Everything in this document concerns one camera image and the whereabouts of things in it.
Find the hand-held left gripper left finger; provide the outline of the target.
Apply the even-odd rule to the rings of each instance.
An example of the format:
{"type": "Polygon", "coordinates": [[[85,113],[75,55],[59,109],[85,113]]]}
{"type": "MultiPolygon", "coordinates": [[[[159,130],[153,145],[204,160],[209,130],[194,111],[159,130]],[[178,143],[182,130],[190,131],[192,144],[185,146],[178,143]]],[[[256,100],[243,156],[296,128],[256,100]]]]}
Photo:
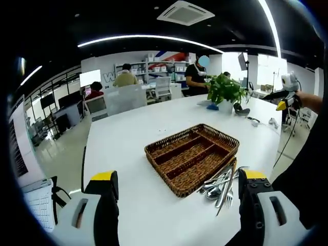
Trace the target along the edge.
{"type": "Polygon", "coordinates": [[[57,245],[119,245],[118,176],[115,170],[94,175],[84,192],[61,209],[52,231],[57,245]]]}

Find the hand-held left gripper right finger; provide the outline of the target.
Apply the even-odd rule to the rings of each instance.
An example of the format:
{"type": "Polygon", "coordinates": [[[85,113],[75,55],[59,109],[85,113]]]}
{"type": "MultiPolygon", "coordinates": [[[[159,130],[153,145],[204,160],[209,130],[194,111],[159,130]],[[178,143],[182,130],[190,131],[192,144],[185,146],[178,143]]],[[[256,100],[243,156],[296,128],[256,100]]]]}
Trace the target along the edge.
{"type": "Polygon", "coordinates": [[[310,233],[297,207],[266,176],[240,169],[240,230],[227,245],[302,245],[310,233]]]}

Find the person's right hand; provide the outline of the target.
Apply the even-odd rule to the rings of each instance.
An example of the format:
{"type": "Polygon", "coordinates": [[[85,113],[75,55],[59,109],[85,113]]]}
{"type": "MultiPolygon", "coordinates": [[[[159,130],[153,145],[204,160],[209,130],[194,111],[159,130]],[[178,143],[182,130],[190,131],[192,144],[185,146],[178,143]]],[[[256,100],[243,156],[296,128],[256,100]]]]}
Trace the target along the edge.
{"type": "Polygon", "coordinates": [[[299,106],[301,108],[304,108],[307,106],[307,94],[302,92],[302,91],[296,91],[295,92],[295,95],[297,97],[297,100],[298,100],[298,103],[299,103],[299,106]]]}

